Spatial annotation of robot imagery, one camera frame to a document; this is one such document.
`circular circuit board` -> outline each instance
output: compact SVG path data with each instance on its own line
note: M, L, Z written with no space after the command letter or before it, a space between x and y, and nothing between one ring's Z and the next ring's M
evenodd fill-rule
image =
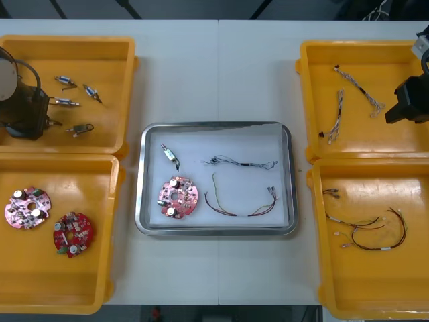
M31 229L49 217L51 200L47 193L33 187L16 190L5 207L6 221L17 229Z
M54 243L58 254L75 257L85 250L93 240L93 226L83 213L70 212L54 225Z
M198 203L198 190L194 183L181 176L172 176L162 185L157 204L167 217L181 219L190 215Z

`table surface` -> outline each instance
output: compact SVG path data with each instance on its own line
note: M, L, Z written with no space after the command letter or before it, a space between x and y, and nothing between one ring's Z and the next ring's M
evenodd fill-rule
M0 34L131 36L135 73L113 234L111 304L317 304L316 229L300 79L304 40L414 40L426 22L0 20ZM134 223L143 129L153 122L279 121L292 133L299 224L286 237L148 237Z

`electronic component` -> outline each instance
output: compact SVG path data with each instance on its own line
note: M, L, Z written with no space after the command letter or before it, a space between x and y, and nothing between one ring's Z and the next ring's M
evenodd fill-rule
M355 85L365 95L370 104L375 107L375 111L372 112L370 116L377 117L380 114L381 109L383 109L386 104L377 102L366 90L361 87L361 85L358 84L358 82L351 75L347 74L346 72L342 72L340 70L339 65L336 65L334 67L334 70L339 73L344 79L347 79L350 83Z
M85 89L85 91L89 95L89 97L92 97L97 102L103 104L103 102L100 100L99 94L97 93L96 89L92 89L88 85L85 85L85 84L83 84L83 88Z
M51 99L54 99L53 103L49 102L51 105L80 106L80 103L73 102L71 99L62 99L60 97L51 97Z
M266 169L266 170L270 170L272 168L274 168L274 166L278 163L277 161L270 161L264 164L257 164L257 163L239 163L237 161L234 161L233 159L231 159L228 156L223 156L223 155L218 155L218 156L214 156L209 162L207 161L203 161L204 163L207 164L220 164L220 163L231 163L231 164L235 164L236 166L254 166L256 168L261 168L261 169Z
M221 213L222 215L226 215L226 216L231 216L231 217L255 217L255 216L261 216L261 215L265 215L267 213L269 213L271 210L274 209L275 206L275 202L277 201L277 193L275 192L275 188L273 186L269 186L268 192L270 193L270 195L274 198L273 202L270 205L264 205L259 207L254 213L248 214L248 215L238 215L236 213L230 213L229 211L226 211L225 209L222 208L222 206L219 203L219 197L217 195L217 187L216 187L216 181L215 181L215 174L213 173L212 175L212 180L213 180L213 185L214 185L214 194L216 195L216 202L217 205L220 209L216 209L214 208L208 201L207 199L207 194L208 192L206 192L204 194L205 200L206 200L206 204L213 209L214 211L216 211L217 213Z
M165 144L161 143L161 147L164 149L164 154L172 163L176 165L176 170L177 172L179 172L179 167L180 167L179 159L177 159L174 153L170 149L168 149Z
M30 187L16 190L5 207L6 221L14 228L31 229L49 217L49 196L41 189Z
M62 83L62 84L69 85L68 87L64 87L61 91L64 91L66 89L75 89L77 87L77 85L74 83L73 80L70 79L70 77L56 76L55 80Z
M57 254L75 257L87 250L93 240L93 226L83 213L69 212L54 225Z
M336 116L336 122L334 127L329 132L320 132L319 136L324 138L325 136L329 136L328 144L331 144L332 141L335 141L340 133L340 121L341 121L341 110L343 109L343 97L344 97L344 89L340 89L338 91L338 114Z
M67 129L66 132L74 132L73 137L77 137L82 133L90 132L94 129L92 124L81 124L75 125L71 129Z
M198 190L190 179L173 176L163 184L156 203L167 217L181 219L194 211L198 203Z

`yellow plastic tray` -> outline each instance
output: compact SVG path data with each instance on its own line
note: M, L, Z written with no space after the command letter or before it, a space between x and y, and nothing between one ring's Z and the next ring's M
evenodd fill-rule
M109 155L0 154L0 201L34 186L52 202L47 221L32 230L0 220L0 313L97 311L112 294L111 232L119 193L119 162ZM52 233L69 211L87 215L95 230L90 248L58 255Z
M321 159L307 173L318 230L319 300L338 319L429 318L429 159ZM338 188L340 199L323 195ZM359 232L371 247L394 244L401 225L386 209L401 209L408 225L398 248L367 251L348 242L348 222L386 217L386 227Z
M135 44L128 37L4 36L0 46L16 59L32 65L42 81L42 89L51 97L63 97L81 103L69 108L50 105L48 115L60 121L36 141L15 139L0 129L0 152L127 154L124 144L133 84ZM24 66L19 73L28 85L35 85L33 74ZM70 77L77 89L62 92L66 85L55 76ZM103 104L90 98L82 87L96 89ZM65 129L91 123L95 129L74 138Z
M413 42L317 42L301 45L296 70L301 76L310 163L318 158L429 156L429 125L403 120L386 124L384 114L396 103L395 89L409 76L420 76ZM360 90L333 70L339 65L386 108L376 118ZM344 88L339 137L331 145L321 131L332 129L338 113L337 91Z

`metal tray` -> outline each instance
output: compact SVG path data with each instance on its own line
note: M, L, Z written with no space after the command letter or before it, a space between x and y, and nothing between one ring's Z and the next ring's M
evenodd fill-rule
M150 222L150 203L156 202L151 195L151 182L154 167L151 166L151 146L155 135L171 133L181 135L183 133L213 132L220 130L257 128L258 125L279 125L279 166L282 174L282 207L285 216L285 224L277 227L258 227L257 225L153 225ZM135 223L137 228L146 235L218 235L218 236L244 236L244 235L286 235L291 233L298 223L298 204L295 187L294 159L292 155L292 139L289 130L278 122L196 122L196 123L155 123L149 125L141 136L141 150L139 172L137 178L137 198L135 204Z

